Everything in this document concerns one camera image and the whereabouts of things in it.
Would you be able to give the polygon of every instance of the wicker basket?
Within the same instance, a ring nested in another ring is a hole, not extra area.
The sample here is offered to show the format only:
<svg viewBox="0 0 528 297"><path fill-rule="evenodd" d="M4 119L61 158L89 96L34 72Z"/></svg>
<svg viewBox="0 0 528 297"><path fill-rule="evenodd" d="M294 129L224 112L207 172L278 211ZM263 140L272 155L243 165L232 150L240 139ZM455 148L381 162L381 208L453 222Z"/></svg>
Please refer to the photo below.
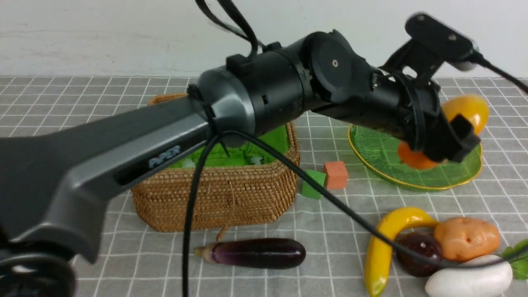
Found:
<svg viewBox="0 0 528 297"><path fill-rule="evenodd" d="M182 96L186 94L160 95L148 104ZM285 156L299 166L295 127L287 123L286 129L290 146ZM182 231L193 173L193 168L170 168L132 188L138 215L156 231ZM296 191L297 176L277 160L264 165L206 167L192 229L222 228L221 237L229 226L273 222L293 204Z"/></svg>

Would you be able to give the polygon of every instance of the white wall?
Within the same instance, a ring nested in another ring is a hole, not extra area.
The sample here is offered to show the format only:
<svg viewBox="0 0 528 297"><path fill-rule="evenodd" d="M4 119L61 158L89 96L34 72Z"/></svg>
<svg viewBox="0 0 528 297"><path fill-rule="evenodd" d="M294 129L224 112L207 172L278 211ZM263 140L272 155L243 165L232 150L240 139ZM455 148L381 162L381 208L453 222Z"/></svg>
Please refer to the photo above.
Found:
<svg viewBox="0 0 528 297"><path fill-rule="evenodd" d="M264 43L288 44L312 31L338 29L376 66L407 40L406 19L426 11L477 41L499 66L528 77L526 0L234 2ZM249 51L247 42L213 27L194 0L0 3L0 75L196 76ZM445 66L437 76L494 75Z"/></svg>

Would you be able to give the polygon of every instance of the toy block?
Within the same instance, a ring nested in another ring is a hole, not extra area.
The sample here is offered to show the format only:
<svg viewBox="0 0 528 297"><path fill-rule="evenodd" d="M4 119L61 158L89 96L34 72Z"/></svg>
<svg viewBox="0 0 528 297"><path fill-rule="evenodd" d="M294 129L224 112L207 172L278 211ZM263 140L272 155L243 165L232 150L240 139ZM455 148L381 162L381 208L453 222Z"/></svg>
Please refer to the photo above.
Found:
<svg viewBox="0 0 528 297"><path fill-rule="evenodd" d="M323 172L315 170L306 170L306 173L313 178L318 184L324 186L326 180L326 174ZM303 181L303 187L300 192L301 195L312 198L312 199L321 199L321 193L317 192L311 185L306 181Z"/></svg>
<svg viewBox="0 0 528 297"><path fill-rule="evenodd" d="M324 173L326 174L325 187L327 189L342 189L346 187L348 172L343 161L326 162Z"/></svg>

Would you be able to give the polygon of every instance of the yellow plate rim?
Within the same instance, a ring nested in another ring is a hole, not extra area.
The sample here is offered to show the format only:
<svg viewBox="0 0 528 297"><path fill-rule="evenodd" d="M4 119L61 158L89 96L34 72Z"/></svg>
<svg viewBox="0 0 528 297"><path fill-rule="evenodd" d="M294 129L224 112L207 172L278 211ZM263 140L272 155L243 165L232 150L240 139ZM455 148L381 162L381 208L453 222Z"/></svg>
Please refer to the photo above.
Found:
<svg viewBox="0 0 528 297"><path fill-rule="evenodd" d="M460 183L457 183L457 184L454 184L454 185L448 185L448 186L445 186L445 187L425 187L425 186L422 186L422 185L416 185L416 184L412 184L412 183L407 183L407 182L404 182L404 181L401 181L401 180L398 180L398 179L395 179L381 171L379 171L378 169L376 169L374 166L372 166L369 162L367 162L367 160L365 160L363 158L363 156L359 153L359 151L357 150L357 148L355 147L355 145L353 144L352 142L352 137L351 137L351 134L352 134L352 127L354 125L350 125L350 127L348 128L348 133L347 133L347 138L348 138L348 143L350 144L350 147L352 148L352 150L354 151L354 153L356 154L356 156L361 160L361 162L367 166L369 169L371 169L372 171L376 172L378 175L382 176L383 178L385 179L388 179L392 182L395 182L397 184L402 184L402 185L406 185L408 187L411 187L411 188L416 188L416 189L420 189L420 190L436 190L436 191L441 191L441 190L449 190L449 189L452 189L452 188L455 188L455 187L458 187L459 185L463 185L463 184L466 184L468 182L471 182L472 180L474 180L477 176L479 176L479 174L482 172L482 163L483 163L483 159L482 159L482 156L483 156L483 148L482 148L482 143L480 144L480 167L478 169L478 172L475 173L475 175L473 175L472 177L470 177L469 179L465 180L465 181L462 181Z"/></svg>

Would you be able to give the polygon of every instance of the yellow fruit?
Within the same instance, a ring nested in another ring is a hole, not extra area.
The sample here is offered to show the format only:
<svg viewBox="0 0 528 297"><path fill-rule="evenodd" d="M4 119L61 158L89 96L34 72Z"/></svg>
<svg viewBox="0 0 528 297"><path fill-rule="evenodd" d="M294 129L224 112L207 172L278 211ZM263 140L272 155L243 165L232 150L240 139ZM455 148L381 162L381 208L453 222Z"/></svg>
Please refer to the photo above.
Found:
<svg viewBox="0 0 528 297"><path fill-rule="evenodd" d="M440 223L425 211L416 207L396 209L383 217L378 223L378 231L395 240L406 229L429 227L434 229ZM392 260L392 247L372 236L366 254L364 282L371 297L379 297L389 279Z"/></svg>
<svg viewBox="0 0 528 297"><path fill-rule="evenodd" d="M476 135L484 130L489 118L488 103L478 95L463 95L451 99L442 104L442 111L449 122L457 115L462 115L473 125ZM440 164L431 161L422 152L411 151L409 145L403 141L398 146L398 156L402 163L418 170L431 169Z"/></svg>
<svg viewBox="0 0 528 297"><path fill-rule="evenodd" d="M442 104L442 111L448 121L461 114L468 120L479 135L488 121L489 107L487 101L478 95L462 95Z"/></svg>

